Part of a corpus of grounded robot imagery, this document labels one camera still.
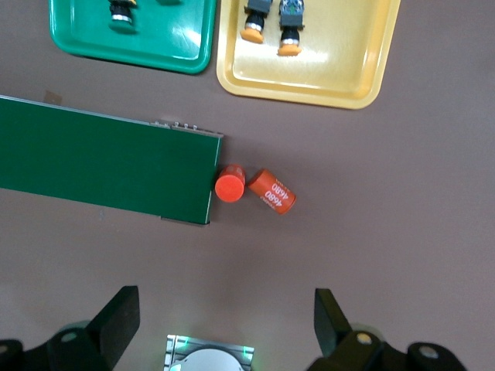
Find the gray table surface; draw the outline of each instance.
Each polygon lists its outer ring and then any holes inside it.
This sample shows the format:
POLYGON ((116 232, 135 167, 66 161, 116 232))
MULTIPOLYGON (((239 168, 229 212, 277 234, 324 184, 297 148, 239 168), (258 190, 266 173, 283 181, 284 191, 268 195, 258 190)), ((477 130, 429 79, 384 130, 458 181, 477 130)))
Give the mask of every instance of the gray table surface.
POLYGON ((0 337, 33 347, 137 284, 142 324, 117 370, 159 371, 180 334, 254 346, 255 371, 302 371, 328 287, 401 351, 437 342, 493 369, 493 0, 404 0, 381 92, 359 111, 230 95, 216 46, 199 76, 65 54, 46 3, 0 4, 0 94, 221 131, 223 163, 269 168, 299 199, 286 216, 215 199, 201 229, 2 189, 0 337))

